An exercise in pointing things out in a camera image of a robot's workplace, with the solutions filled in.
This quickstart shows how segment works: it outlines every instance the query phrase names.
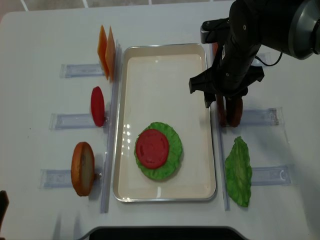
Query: white tray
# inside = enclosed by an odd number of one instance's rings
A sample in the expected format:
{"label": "white tray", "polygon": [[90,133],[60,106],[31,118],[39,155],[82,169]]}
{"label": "white tray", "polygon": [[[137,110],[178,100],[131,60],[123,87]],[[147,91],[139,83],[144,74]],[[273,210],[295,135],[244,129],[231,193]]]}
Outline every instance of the white tray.
{"label": "white tray", "polygon": [[[207,200],[216,190],[210,110],[189,79],[207,68],[199,44],[130,47],[123,55],[113,193],[122,202]],[[151,123],[179,134],[181,165],[163,181],[146,177],[134,156],[138,135]]]}

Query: green lettuce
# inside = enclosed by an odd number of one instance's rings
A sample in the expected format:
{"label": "green lettuce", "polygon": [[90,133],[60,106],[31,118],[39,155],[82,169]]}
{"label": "green lettuce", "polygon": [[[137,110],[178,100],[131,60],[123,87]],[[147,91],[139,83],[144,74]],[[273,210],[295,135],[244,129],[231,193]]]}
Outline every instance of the green lettuce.
{"label": "green lettuce", "polygon": [[251,197],[252,168],[247,144],[238,136],[224,164],[226,189],[241,207],[248,207]]}
{"label": "green lettuce", "polygon": [[[149,169],[146,168],[141,164],[139,161],[136,150],[134,150],[134,156],[135,156],[135,161],[138,167],[141,169],[144,175],[146,175],[148,178],[153,179],[153,180],[162,180],[167,177],[169,177],[171,174],[175,172],[177,167],[180,165],[180,158],[182,155],[182,143],[179,138],[179,135],[176,133],[176,131],[169,126],[168,124],[162,123],[162,122],[153,122],[151,123],[146,129],[144,129],[142,132],[148,129],[156,129],[159,132],[163,133],[166,138],[168,139],[169,142],[169,153],[167,160],[164,165],[161,167],[158,167],[156,169]],[[138,138],[137,137],[135,141],[135,147],[137,145]]]}

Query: white table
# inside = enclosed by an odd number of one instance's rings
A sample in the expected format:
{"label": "white table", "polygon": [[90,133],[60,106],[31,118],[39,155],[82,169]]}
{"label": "white table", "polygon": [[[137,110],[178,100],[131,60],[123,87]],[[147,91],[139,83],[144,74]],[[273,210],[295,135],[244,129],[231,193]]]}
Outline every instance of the white table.
{"label": "white table", "polygon": [[[106,136],[101,129],[50,131],[51,113],[88,113],[91,90],[111,86],[103,77],[60,79],[61,64],[97,63],[100,25],[112,25],[125,50],[130,46],[200,42],[206,20],[225,18],[231,1],[90,8],[6,15],[0,24],[0,190],[10,204],[1,236],[11,239],[80,239],[100,227],[228,226],[248,239],[309,240],[320,237],[318,56],[299,61],[283,56],[265,70],[244,98],[245,108],[283,107],[292,163],[299,169],[301,191],[275,202],[252,188],[265,203],[247,210],[231,202],[224,210],[220,163],[215,161],[213,200],[197,203],[123,204],[110,195],[109,212],[100,214],[101,194],[78,197],[74,190],[39,189],[40,169],[68,169],[75,145],[91,144],[100,165]],[[270,52],[275,61],[279,53]],[[221,154],[214,131],[216,156]]]}

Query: tomato slice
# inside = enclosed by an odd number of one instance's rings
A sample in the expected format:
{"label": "tomato slice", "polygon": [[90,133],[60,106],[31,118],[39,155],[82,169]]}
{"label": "tomato slice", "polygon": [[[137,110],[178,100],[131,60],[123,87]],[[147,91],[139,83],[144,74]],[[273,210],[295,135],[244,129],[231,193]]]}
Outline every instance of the tomato slice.
{"label": "tomato slice", "polygon": [[91,93],[91,113],[94,124],[102,127],[105,124],[105,101],[101,88],[96,86]]}
{"label": "tomato slice", "polygon": [[136,142],[135,153],[143,166],[148,169],[157,169],[167,161],[168,139],[156,129],[145,130]]}

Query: orange cheese slice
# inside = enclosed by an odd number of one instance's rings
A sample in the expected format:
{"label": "orange cheese slice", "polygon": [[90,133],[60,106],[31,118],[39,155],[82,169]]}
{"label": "orange cheese slice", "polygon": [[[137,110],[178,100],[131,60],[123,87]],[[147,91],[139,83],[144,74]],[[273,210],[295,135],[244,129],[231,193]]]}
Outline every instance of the orange cheese slice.
{"label": "orange cheese slice", "polygon": [[111,80],[114,80],[115,58],[116,58],[116,45],[112,29],[110,27],[108,45],[106,46],[105,60],[108,66]]}
{"label": "orange cheese slice", "polygon": [[105,58],[105,55],[107,52],[107,46],[108,46],[107,35],[105,32],[104,26],[101,25],[97,52],[98,52],[99,59],[100,59],[100,62],[101,62],[106,79],[109,78],[109,69],[108,69],[108,65],[106,62],[106,58]]}

